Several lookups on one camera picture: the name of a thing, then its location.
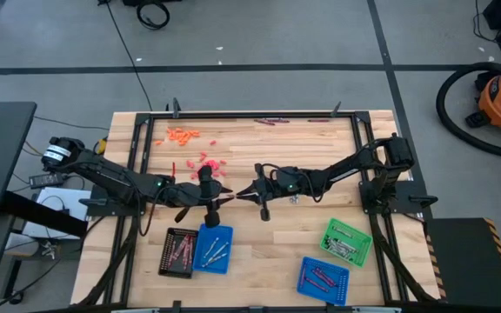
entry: vacuum hose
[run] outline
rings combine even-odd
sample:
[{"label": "vacuum hose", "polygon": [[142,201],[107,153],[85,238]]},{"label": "vacuum hose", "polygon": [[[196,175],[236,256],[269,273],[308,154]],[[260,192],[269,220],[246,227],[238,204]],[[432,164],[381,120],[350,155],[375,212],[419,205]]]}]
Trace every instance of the vacuum hose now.
[{"label": "vacuum hose", "polygon": [[448,129],[454,136],[463,140],[464,142],[470,144],[471,146],[481,149],[482,151],[486,151],[493,155],[501,156],[501,147],[496,145],[486,143],[466,131],[460,129],[454,122],[451,120],[450,116],[448,116],[448,112],[445,110],[445,96],[448,93],[450,87],[461,77],[472,73],[474,71],[486,70],[489,71],[493,75],[501,76],[501,64],[491,63],[491,62],[481,62],[474,63],[469,65],[461,70],[453,73],[448,79],[445,80],[442,87],[438,91],[438,95],[436,97],[436,112],[440,117],[440,121],[446,129]]}]

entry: black hose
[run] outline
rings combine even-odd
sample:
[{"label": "black hose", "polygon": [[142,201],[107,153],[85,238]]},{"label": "black hose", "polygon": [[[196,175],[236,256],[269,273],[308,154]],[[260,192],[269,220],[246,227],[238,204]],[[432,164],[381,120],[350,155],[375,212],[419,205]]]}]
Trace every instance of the black hose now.
[{"label": "black hose", "polygon": [[[156,5],[160,10],[162,10],[165,13],[165,21],[163,23],[160,24],[153,23],[148,17],[142,14],[141,11],[143,7],[151,4]],[[165,25],[167,25],[167,23],[170,22],[170,12],[167,10],[165,5],[158,0],[143,0],[137,6],[137,18],[138,21],[149,30],[161,30]]]},{"label": "black hose", "polygon": [[491,62],[474,63],[472,65],[466,66],[461,70],[456,71],[448,79],[445,80],[444,84],[442,84],[442,87],[440,87],[440,90],[438,91],[438,95],[436,97],[436,112],[438,113],[440,121],[442,121],[444,127],[448,129],[451,134],[475,148],[481,149],[482,151],[486,151],[493,155],[501,156],[501,147],[486,143],[460,129],[456,124],[454,124],[454,122],[448,116],[448,112],[446,112],[445,110],[445,96],[448,93],[450,87],[459,78],[479,70],[487,70],[493,75],[501,76],[501,64]]}]

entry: black coiled cable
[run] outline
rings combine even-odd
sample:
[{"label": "black coiled cable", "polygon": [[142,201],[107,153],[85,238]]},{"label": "black coiled cable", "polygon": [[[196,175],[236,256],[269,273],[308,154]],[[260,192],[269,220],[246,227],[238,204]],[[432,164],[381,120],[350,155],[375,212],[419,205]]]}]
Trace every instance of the black coiled cable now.
[{"label": "black coiled cable", "polygon": [[[147,5],[156,5],[160,10],[162,10],[165,13],[165,21],[163,23],[153,23],[147,16],[142,14],[142,9],[143,7]],[[158,1],[158,0],[143,0],[138,6],[137,6],[137,18],[138,21],[147,29],[149,30],[161,30],[165,25],[167,25],[170,22],[170,12],[167,10],[165,5]]]}]

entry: gray floor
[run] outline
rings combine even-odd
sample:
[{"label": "gray floor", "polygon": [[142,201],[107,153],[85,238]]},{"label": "gray floor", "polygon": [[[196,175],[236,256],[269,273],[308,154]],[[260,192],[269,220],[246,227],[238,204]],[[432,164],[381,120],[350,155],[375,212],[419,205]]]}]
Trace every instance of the gray floor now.
[{"label": "gray floor", "polygon": [[[480,1],[483,8],[489,1]],[[168,3],[171,22],[152,32],[134,9],[111,8],[138,66],[277,63],[382,64],[365,0],[183,0]],[[468,0],[376,0],[394,64],[466,64],[494,59],[494,43],[472,34],[474,2]],[[491,34],[485,21],[482,29]],[[110,14],[96,0],[7,0],[0,11],[0,68],[129,66]],[[459,142],[438,121],[434,108],[446,71],[399,71],[397,85],[417,147],[428,191],[440,198],[435,217],[487,216],[501,235],[501,157]],[[161,110],[177,97],[186,110],[392,109],[391,89],[380,70],[287,70],[143,73],[152,105]],[[448,96],[453,116],[473,110],[472,77]],[[0,76],[0,100],[38,103],[40,117],[107,127],[114,111],[147,110],[134,74]],[[477,135],[501,144],[501,132]],[[35,121],[29,141],[40,150],[51,136],[93,144],[101,130],[78,130]],[[41,173],[33,156],[22,155],[16,173]],[[10,189],[23,187],[12,181]],[[6,270],[3,262],[1,271]],[[46,264],[31,263],[18,285]],[[30,290],[24,303],[0,312],[62,308],[68,304],[77,264],[68,261]]]}]

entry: butcher block table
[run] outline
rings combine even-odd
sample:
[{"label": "butcher block table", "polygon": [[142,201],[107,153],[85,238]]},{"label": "butcher block table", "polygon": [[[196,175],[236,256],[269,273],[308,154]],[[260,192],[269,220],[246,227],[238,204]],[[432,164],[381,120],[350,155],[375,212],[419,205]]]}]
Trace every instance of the butcher block table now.
[{"label": "butcher block table", "polygon": [[[110,127],[105,157],[127,165],[130,140],[136,112],[115,113]],[[370,111],[375,138],[390,137],[397,131],[390,110]],[[137,161],[140,169],[145,127],[141,130]],[[185,146],[167,139],[167,128],[199,130]],[[362,132],[362,141],[366,136]],[[306,118],[292,118],[290,123],[270,126],[252,118],[160,119],[154,124],[148,173],[171,175],[172,163],[177,165],[177,183],[193,182],[194,170],[187,160],[198,164],[200,152],[208,159],[225,160],[227,175],[217,177],[235,193],[248,187],[257,178],[255,163],[274,163],[323,169],[356,151],[349,118],[334,118],[328,123],[311,123]],[[217,143],[210,145],[211,140]],[[192,279],[159,276],[158,267],[168,228],[198,230],[204,222],[206,209],[193,208],[181,223],[174,217],[181,209],[157,206],[150,232],[137,238],[128,306],[171,307],[174,300],[183,307],[244,306],[324,306],[325,302],[297,293],[298,272],[304,256],[311,256],[350,270],[347,305],[380,305],[384,303],[374,249],[371,248],[363,268],[351,265],[321,250],[319,243],[332,217],[348,223],[367,234],[371,233],[369,218],[361,206],[357,184],[360,175],[350,176],[332,186],[321,203],[306,196],[297,204],[285,199],[269,202],[271,220],[260,219],[254,203],[233,200],[218,211],[221,223],[233,227],[233,246],[227,275],[195,271]],[[393,225],[401,259],[411,274],[432,296],[439,298],[438,287],[420,222],[394,214]],[[143,226],[148,218],[143,218]],[[379,218],[384,231],[384,223]],[[72,303],[82,300],[97,283],[110,262],[110,253],[117,218],[106,217],[88,235],[81,255]],[[130,219],[125,222],[125,234]],[[393,267],[386,259],[391,291],[397,299]],[[123,268],[116,274],[113,302],[118,301]]]}]

